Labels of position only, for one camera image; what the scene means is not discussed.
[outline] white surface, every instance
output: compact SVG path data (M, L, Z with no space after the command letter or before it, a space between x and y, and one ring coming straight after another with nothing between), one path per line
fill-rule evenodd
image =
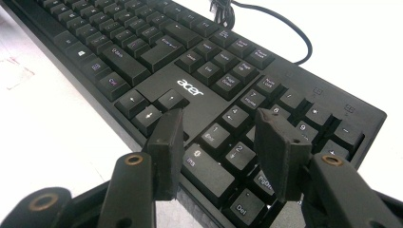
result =
M207 0L177 2L213 18ZM388 114L359 173L373 189L403 200L403 1L242 2L274 10L298 25L314 46L302 67ZM234 9L235 32L292 62L305 56L304 43L277 19ZM107 181L116 159L130 152L1 8L0 104L0 221L38 189L62 186L74 197ZM159 227L199 227L177 202L159 210Z

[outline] acer logo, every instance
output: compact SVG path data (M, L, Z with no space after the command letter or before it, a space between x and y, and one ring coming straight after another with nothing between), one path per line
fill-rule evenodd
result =
M190 94L193 96L196 96L198 94L204 95L202 92L200 92L196 87L193 87L191 84L189 84L185 79L179 80L177 82L180 86L184 87Z

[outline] black key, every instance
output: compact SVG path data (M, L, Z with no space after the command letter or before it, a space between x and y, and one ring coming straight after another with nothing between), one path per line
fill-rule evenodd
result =
M199 43L196 46L195 51L199 53L205 61L211 60L214 58L214 56L221 52L220 48L216 44L208 40Z
M191 50L182 55L181 58L175 62L175 64L184 71L193 73L196 69L204 64L204 60L199 54Z
M160 38L156 44L141 56L142 63L152 72L156 72L185 52L183 45L167 35Z
M154 105L150 105L137 114L131 122L137 126L146 137L149 137L162 115L160 110Z
M250 182L249 187L259 196L260 199L264 200L264 202L269 205L272 205L276 200L275 191L261 170Z
M181 18L178 22L190 29L193 29L201 21L201 19L202 17L196 12L188 10L184 14L181 14Z
M165 14L173 20L178 21L185 10L184 7L178 4L171 4L165 9Z
M332 120L332 113L319 104L314 104L306 112L304 120L317 130L323 129Z
M113 18L113 20L118 20L118 18L125 13L127 13L127 10L125 9L124 6L118 6L116 3L109 5L104 8L104 12L106 15L110 16Z
M97 87L111 102L124 95L130 89L130 85L116 72L106 75L97 83Z
M131 89L122 96L115 106L128 118L131 119L143 111L149 105L148 100L137 90Z
M203 37L208 37L211 34L213 34L213 32L215 32L217 29L219 29L219 27L212 21L210 20L203 20L201 22L199 22L195 27L194 30L201 36Z
M290 112L302 108L306 104L305 98L292 88L288 89L279 99L279 104Z
M151 74L147 68L116 45L106 48L101 56L131 86L138 85Z
M96 84L106 75L111 73L112 69L110 69L110 67L100 58L95 58L83 65L82 71L93 84Z
M75 66L79 68L86 63L86 60L95 58L94 53L92 53L88 47L84 46L80 42L69 47L66 50L66 56Z
M131 30L134 34L138 36L148 28L150 28L150 26L143 19L136 20L127 27L127 29Z
M218 123L214 123L201 135L201 143L208 148L213 158L219 157L231 140L229 132Z
M193 73L193 76L201 81L206 86L211 86L214 84L224 72L221 68L214 65L211 62L205 63L201 66L196 72Z
M246 57L246 61L259 69L267 68L267 66L269 66L274 60L275 57L273 54L270 51L262 48L256 49L248 57Z
M351 159L351 156L350 156L350 153L348 150L346 150L345 148L341 147L339 144L337 144L331 140L326 142L326 144L320 150L320 153L337 155L347 161L349 161Z
M171 23L173 23L172 19L163 14L154 17L150 22L150 24L157 29L164 29L167 25Z
M131 23L135 22L136 20L139 20L139 18L135 16L133 12L122 14L118 18L118 22L121 23L121 25L124 26L126 29Z
M258 93L255 89L249 90L240 98L240 106L252 116L255 116L258 107L265 105L266 97Z
M150 45L142 39L137 39L125 47L125 50L136 59L150 49Z
M128 44L135 40L137 40L137 36L129 30L124 30L113 37L113 42L121 48L125 48Z
M229 101L242 89L242 83L231 74L225 74L213 84L212 89Z
M281 106L279 106L278 104L274 104L270 110L272 110L274 113L278 113L279 115L281 115L282 117L284 117L285 119L288 119L291 116L291 113L288 112L287 110L285 110L284 108L282 108Z
M155 27L150 27L144 30L140 34L140 37L142 37L149 45L152 46L154 42L163 37L163 33Z
M160 97L155 106L158 107L162 112L166 112L175 108L184 108L189 104L180 93L174 89L169 89L162 97Z
M250 83L259 74L254 66L246 62L239 63L232 69L231 73L241 80L244 85Z
M102 29L102 33L105 34L109 39L113 39L117 34L123 32L125 28L121 26L118 22L113 22Z
M245 39L239 39L237 42L228 47L228 50L231 53L235 54L241 59L244 59L246 56L248 56L254 49L255 47L252 46L251 42Z
M235 178L196 144L184 152L182 172L218 207L236 185Z
M166 26L163 31L165 31L166 34L172 38L181 42L187 49L195 46L202 40L200 35L198 35L196 32L176 22Z
M245 176L256 163L256 153L242 142L238 142L225 156L225 161L233 172Z
M235 136L238 136L250 121L249 114L236 105L232 106L221 116L222 125Z
M249 189L244 189L229 208L222 212L231 219L237 227L255 227L261 217L267 212L266 204Z
M223 50L220 54L216 55L211 62L219 66L224 72L228 72L228 70L232 69L239 62L239 60L235 55L227 50Z
M227 29L218 30L210 40L222 48L227 48L237 40L237 36Z
M53 42L56 45L56 47L65 52L67 48L77 43L78 40L77 38L75 38L75 36L73 36L73 34L71 34L66 30L60 33L59 35L55 36Z
M255 89L266 96L269 101L272 101L276 95L283 89L283 86L281 82L271 76L264 76L259 80L259 82L256 84Z
M306 122L301 121L296 126L296 129L302 135L302 137L305 138L305 140L310 143L315 143L318 132L313 127L308 125Z
M109 48L113 45L113 43L101 33L99 33L97 36L91 36L90 38L91 41L89 42L88 47L97 55L101 54L106 48Z
M342 120L337 126L335 133L333 134L333 141L335 143L342 145L344 148L348 149L352 155L359 147L364 134L361 129Z

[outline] black plastic part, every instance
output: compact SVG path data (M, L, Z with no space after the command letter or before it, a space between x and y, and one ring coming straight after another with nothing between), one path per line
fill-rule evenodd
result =
M311 150L312 145L286 119L271 110L258 109L255 151L278 200L300 200L299 173L309 162Z
M65 188L36 191L22 199L1 228L68 228L73 221L71 194Z
M174 109L163 114L146 143L154 169L154 200L176 198L182 167L183 111Z
M151 157L131 153L116 161L98 228L155 227Z
M346 160L315 154L309 172L330 227L403 227Z

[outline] black keyboard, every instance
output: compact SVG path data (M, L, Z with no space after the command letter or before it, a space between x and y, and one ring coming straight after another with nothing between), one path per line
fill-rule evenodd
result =
M267 227L283 207L253 150L258 107L286 118L313 153L355 167L386 119L173 1L4 2L140 146L165 111L183 108L181 189L214 222L204 226ZM79 196L77 207L106 188Z

